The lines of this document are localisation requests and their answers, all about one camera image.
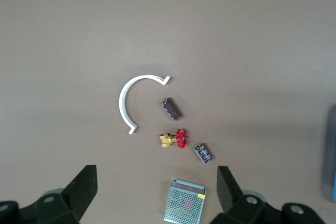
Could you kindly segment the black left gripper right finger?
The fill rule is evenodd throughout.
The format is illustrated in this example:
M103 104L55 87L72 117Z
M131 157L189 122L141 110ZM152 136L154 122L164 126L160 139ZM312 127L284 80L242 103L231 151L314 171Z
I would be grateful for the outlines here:
M211 223L324 223L306 205L289 202L278 210L258 196L244 194L227 166L217 168L217 196L223 212Z

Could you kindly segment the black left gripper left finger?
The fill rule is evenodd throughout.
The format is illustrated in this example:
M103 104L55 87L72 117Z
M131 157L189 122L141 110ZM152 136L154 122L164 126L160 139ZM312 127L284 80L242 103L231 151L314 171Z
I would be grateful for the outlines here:
M50 190L29 206L2 201L1 223L79 223L97 191L97 167L87 165L64 189Z

